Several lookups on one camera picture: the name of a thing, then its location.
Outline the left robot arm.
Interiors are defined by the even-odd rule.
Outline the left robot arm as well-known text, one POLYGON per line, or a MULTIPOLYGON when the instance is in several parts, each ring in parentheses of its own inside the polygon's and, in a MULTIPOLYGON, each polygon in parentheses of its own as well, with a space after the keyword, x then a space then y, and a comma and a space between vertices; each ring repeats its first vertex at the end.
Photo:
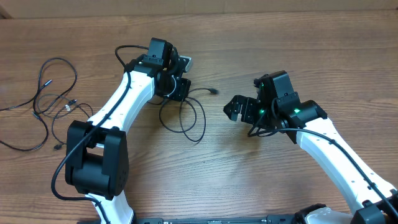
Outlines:
POLYGON ((98 223, 133 223, 124 188, 129 175, 127 133, 142 107, 153 96, 183 101, 193 64, 166 40, 151 38, 146 53, 123 62, 123 79, 107 103, 86 122, 73 121, 67 132, 67 152, 60 168, 65 181, 90 201, 98 223))

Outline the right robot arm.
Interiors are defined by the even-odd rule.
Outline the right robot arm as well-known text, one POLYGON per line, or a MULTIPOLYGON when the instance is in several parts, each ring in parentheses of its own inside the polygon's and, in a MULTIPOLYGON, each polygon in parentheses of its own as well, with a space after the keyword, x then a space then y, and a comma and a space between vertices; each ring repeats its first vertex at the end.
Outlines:
POLYGON ((318 203, 289 215, 287 223, 397 223, 397 189, 354 152, 320 105, 300 101, 286 71, 265 74, 254 87, 256 98, 236 95, 224 113, 250 124, 249 137, 288 135, 324 170, 350 209, 342 213, 318 203))

